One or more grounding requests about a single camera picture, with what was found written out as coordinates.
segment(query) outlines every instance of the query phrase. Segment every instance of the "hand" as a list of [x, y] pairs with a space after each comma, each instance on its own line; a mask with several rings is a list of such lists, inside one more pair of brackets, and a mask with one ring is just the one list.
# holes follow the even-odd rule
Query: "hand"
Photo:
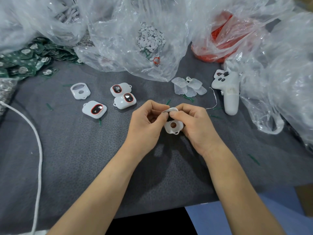
[[168, 119], [168, 113], [162, 111], [169, 108], [167, 105], [148, 100], [133, 112], [124, 143], [128, 152], [139, 156], [141, 160], [155, 147], [161, 129]]
[[204, 108], [188, 104], [176, 108], [179, 111], [171, 111], [170, 117], [185, 124], [182, 131], [198, 154], [204, 157], [214, 146], [223, 143]]

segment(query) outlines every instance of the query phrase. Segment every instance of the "person's right hand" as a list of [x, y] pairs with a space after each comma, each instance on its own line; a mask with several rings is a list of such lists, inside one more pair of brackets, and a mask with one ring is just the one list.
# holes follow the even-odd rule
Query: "person's right hand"
[[189, 104], [180, 104], [176, 108], [179, 111], [171, 111], [170, 117], [185, 124], [182, 131], [198, 154], [205, 156], [215, 146], [223, 144], [204, 108]]

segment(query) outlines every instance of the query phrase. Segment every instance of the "dark gray table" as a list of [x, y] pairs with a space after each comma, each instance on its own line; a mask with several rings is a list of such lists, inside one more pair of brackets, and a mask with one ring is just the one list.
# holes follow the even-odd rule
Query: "dark gray table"
[[[30, 77], [20, 84], [12, 106], [34, 122], [43, 146], [43, 186], [38, 228], [49, 228], [83, 193], [114, 156], [126, 137], [131, 113], [146, 100], [170, 106], [188, 99], [174, 94], [172, 83], [141, 79], [127, 72], [102, 73], [86, 65], [55, 63], [60, 71], [52, 79]], [[205, 88], [219, 65], [194, 59], [190, 49], [176, 76], [200, 73]], [[84, 82], [91, 90], [86, 100], [75, 100], [64, 84]], [[137, 104], [125, 110], [113, 106], [109, 88], [121, 82], [133, 86]], [[218, 106], [223, 106], [220, 92]], [[108, 107], [102, 126], [81, 112], [84, 103], [96, 100]], [[46, 103], [53, 107], [50, 111]], [[195, 105], [213, 107], [212, 91], [195, 97]], [[259, 132], [245, 106], [212, 122], [247, 173], [253, 186], [300, 185], [313, 181], [313, 158], [287, 131], [279, 135]], [[253, 155], [257, 165], [247, 154]], [[13, 111], [0, 125], [0, 233], [30, 230], [37, 191], [38, 147], [30, 126]], [[116, 217], [166, 210], [217, 200], [203, 159], [180, 134], [164, 130], [155, 149], [135, 170]]]

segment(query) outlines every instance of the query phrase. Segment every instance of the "white string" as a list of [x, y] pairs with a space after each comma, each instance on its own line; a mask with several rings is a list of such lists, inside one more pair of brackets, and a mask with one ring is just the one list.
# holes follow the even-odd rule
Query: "white string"
[[213, 94], [215, 97], [215, 106], [217, 106], [217, 99], [216, 99], [215, 91], [212, 89], [212, 87], [209, 87], [209, 88], [213, 91]]
[[16, 110], [15, 108], [7, 105], [4, 102], [0, 101], [0, 104], [3, 106], [8, 107], [9, 109], [15, 111], [16, 113], [18, 113], [20, 116], [23, 117], [23, 119], [26, 120], [26, 122], [32, 127], [36, 139], [37, 139], [37, 143], [38, 143], [38, 148], [39, 148], [39, 166], [38, 166], [38, 189], [37, 189], [37, 196], [36, 196], [36, 202], [35, 202], [35, 213], [34, 213], [34, 220], [33, 220], [33, 227], [32, 227], [32, 231], [31, 231], [31, 235], [35, 234], [36, 231], [36, 226], [37, 226], [37, 220], [38, 220], [38, 209], [39, 209], [39, 199], [40, 199], [40, 193], [41, 193], [41, 168], [42, 168], [42, 148], [41, 148], [41, 142], [40, 142], [40, 138], [39, 135], [37, 133], [37, 130], [35, 128], [35, 126], [29, 121], [28, 118], [26, 118], [25, 115], [23, 115], [21, 112], [19, 112], [18, 110]]

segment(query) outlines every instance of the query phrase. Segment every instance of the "person's left hand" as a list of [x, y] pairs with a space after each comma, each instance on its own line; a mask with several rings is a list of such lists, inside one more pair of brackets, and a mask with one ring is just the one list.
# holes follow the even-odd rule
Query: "person's left hand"
[[141, 160], [157, 144], [161, 129], [168, 119], [168, 113], [162, 111], [169, 108], [168, 105], [148, 100], [135, 110], [123, 147], [127, 147], [128, 152]]

